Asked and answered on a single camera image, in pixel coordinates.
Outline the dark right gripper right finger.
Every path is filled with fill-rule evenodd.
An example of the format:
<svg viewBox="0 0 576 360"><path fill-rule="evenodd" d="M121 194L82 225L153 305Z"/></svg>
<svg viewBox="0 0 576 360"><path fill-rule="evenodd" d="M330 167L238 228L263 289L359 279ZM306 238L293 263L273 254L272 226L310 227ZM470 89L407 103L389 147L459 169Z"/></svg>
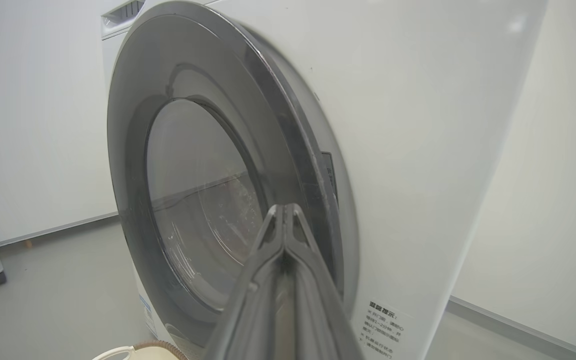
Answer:
<svg viewBox="0 0 576 360"><path fill-rule="evenodd" d="M285 254L294 263L297 360L362 360L343 303L297 203L284 205Z"/></svg>

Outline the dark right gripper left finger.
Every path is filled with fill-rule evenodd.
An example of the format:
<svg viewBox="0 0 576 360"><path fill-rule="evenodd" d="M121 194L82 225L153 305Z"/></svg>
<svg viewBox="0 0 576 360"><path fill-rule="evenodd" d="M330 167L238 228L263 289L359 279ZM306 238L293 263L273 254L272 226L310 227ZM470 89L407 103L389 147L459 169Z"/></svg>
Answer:
<svg viewBox="0 0 576 360"><path fill-rule="evenodd" d="M272 360L277 281L284 254L286 206L263 219L249 256L203 354L204 360Z"/></svg>

